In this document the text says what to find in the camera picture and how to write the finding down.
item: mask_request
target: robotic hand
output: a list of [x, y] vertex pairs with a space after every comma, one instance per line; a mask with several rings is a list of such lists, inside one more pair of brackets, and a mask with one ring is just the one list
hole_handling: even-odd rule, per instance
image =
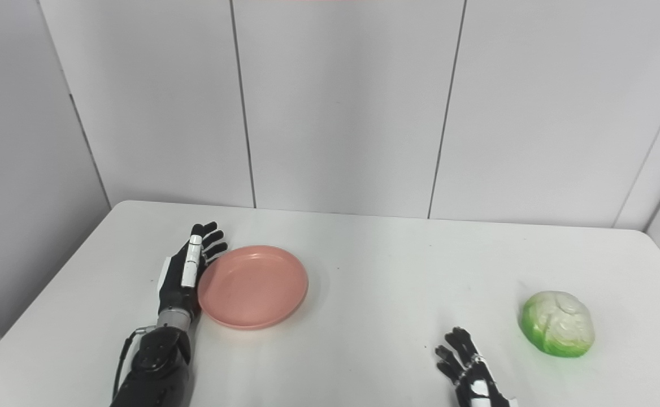
[[436, 366], [456, 387], [460, 407], [518, 407], [516, 399], [506, 399], [498, 391], [485, 359], [478, 353], [470, 334], [460, 327], [446, 334], [446, 342], [458, 353], [456, 356], [443, 345], [436, 348], [441, 361]]
[[[200, 314], [197, 283], [212, 258], [227, 250], [217, 224], [196, 224], [190, 240], [167, 266], [159, 289], [157, 325], [135, 330], [124, 342], [116, 369], [111, 407], [179, 407], [185, 401], [192, 357], [188, 329]], [[118, 388], [124, 358], [142, 335], [131, 371]]]

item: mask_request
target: wall seam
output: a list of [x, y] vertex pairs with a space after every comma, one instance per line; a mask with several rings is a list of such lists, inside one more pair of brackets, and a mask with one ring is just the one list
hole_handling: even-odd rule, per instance
[[451, 82], [448, 85], [448, 98], [446, 99], [446, 113], [443, 116], [443, 127], [441, 127], [441, 142], [438, 145], [438, 157], [436, 158], [436, 171], [433, 173], [433, 187], [431, 188], [431, 201], [428, 203], [428, 217], [431, 218], [433, 209], [433, 198], [436, 195], [436, 182], [438, 181], [438, 170], [441, 167], [441, 154], [443, 152], [443, 140], [446, 136], [446, 123], [448, 123], [448, 109], [451, 105], [451, 93], [453, 91], [453, 81], [456, 77], [456, 65], [458, 63], [458, 54], [461, 48], [461, 35], [463, 34], [463, 23], [465, 21], [465, 11], [468, 0], [463, 0], [463, 10], [461, 11], [461, 21], [458, 27], [458, 39], [456, 40], [456, 51], [453, 56], [453, 67], [451, 68]]
[[[622, 212], [624, 211], [624, 207], [627, 206], [627, 202], [629, 201], [629, 197], [632, 195], [632, 191], [634, 190], [634, 187], [637, 185], [637, 182], [639, 181], [639, 177], [644, 170], [644, 167], [646, 166], [647, 160], [649, 159], [649, 155], [651, 155], [652, 150], [654, 149], [654, 146], [656, 142], [659, 139], [660, 135], [660, 124], [659, 127], [656, 129], [656, 134], [654, 134], [654, 138], [651, 141], [651, 144], [649, 146], [649, 149], [647, 150], [646, 154], [644, 155], [644, 159], [642, 160], [642, 164], [639, 167], [639, 170], [637, 170], [637, 173], [634, 177], [634, 181], [632, 181], [632, 185], [629, 187], [629, 191], [627, 192], [627, 195], [624, 197], [624, 201], [622, 201], [622, 205], [619, 207], [619, 212], [616, 214], [616, 217], [614, 218], [614, 222], [611, 224], [611, 227], [616, 227], [616, 224], [619, 222], [619, 217], [622, 216]], [[649, 224], [651, 223], [652, 219], [654, 216], [656, 216], [656, 211], [658, 211], [660, 206], [660, 201], [657, 203], [657, 207], [652, 213], [652, 216], [647, 219], [646, 226], [642, 230], [647, 230], [649, 227]]]
[[245, 88], [242, 84], [242, 67], [240, 66], [240, 46], [237, 43], [237, 24], [235, 23], [235, 2], [229, 0], [229, 15], [232, 18], [232, 38], [235, 40], [235, 58], [237, 59], [237, 80], [240, 83], [240, 102], [242, 104], [242, 123], [245, 126], [245, 143], [247, 144], [247, 166], [250, 170], [250, 188], [252, 189], [252, 207], [257, 209], [255, 195], [255, 173], [252, 169], [252, 152], [250, 150], [250, 132], [247, 127], [247, 108], [245, 107]]

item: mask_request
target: cable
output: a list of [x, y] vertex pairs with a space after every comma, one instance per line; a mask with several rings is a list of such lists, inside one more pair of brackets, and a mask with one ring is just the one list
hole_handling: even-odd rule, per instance
[[129, 353], [129, 348], [132, 346], [134, 337], [137, 336], [137, 331], [134, 330], [129, 337], [124, 340], [124, 346], [121, 348], [121, 353], [119, 355], [119, 365], [116, 367], [116, 375], [114, 376], [114, 389], [111, 392], [111, 399], [113, 400], [116, 397], [116, 392], [119, 391], [119, 379], [121, 377], [121, 368], [124, 367], [124, 359], [127, 358], [127, 353]]

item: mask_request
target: tabletop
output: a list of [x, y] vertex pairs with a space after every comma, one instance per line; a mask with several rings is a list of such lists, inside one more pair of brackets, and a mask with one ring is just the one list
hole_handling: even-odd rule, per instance
[[[310, 285], [265, 330], [200, 319], [193, 407], [455, 405], [433, 349], [457, 325], [521, 407], [660, 405], [660, 250], [641, 232], [126, 201], [0, 341], [0, 406], [109, 405], [124, 338], [156, 320], [165, 257], [211, 220], [230, 248], [293, 253]], [[521, 333], [545, 289], [591, 310], [585, 356]]]

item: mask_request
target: prosthetic hand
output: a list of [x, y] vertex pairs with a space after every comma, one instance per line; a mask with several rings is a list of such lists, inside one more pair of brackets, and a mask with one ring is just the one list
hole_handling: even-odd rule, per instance
[[[196, 224], [185, 245], [167, 266], [159, 289], [155, 327], [135, 330], [124, 343], [116, 369], [111, 407], [179, 407], [190, 379], [192, 357], [188, 329], [200, 314], [197, 282], [212, 258], [227, 250], [217, 224]], [[118, 389], [121, 366], [134, 335], [143, 335], [131, 371]]]
[[485, 359], [478, 353], [470, 334], [460, 327], [446, 334], [446, 342], [458, 353], [456, 356], [443, 345], [436, 348], [442, 359], [437, 366], [456, 387], [460, 407], [518, 407], [516, 399], [508, 400], [498, 391]]

